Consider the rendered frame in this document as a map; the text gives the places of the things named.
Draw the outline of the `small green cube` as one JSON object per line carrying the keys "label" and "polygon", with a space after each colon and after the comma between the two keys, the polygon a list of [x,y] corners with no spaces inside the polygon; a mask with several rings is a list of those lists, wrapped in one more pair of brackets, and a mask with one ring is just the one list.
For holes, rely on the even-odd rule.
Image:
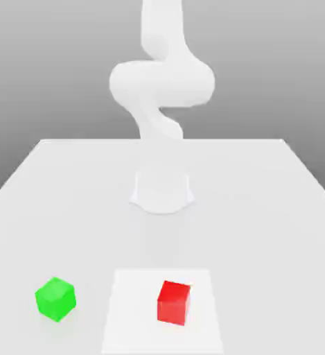
{"label": "small green cube", "polygon": [[76,307],[76,292],[69,282],[52,277],[35,291],[35,300],[42,315],[59,322]]}

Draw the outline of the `small red cube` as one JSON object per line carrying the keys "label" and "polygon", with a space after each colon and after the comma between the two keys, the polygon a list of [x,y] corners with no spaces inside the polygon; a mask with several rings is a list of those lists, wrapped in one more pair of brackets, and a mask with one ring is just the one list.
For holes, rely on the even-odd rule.
{"label": "small red cube", "polygon": [[191,286],[165,280],[157,298],[157,319],[184,326],[191,298]]}

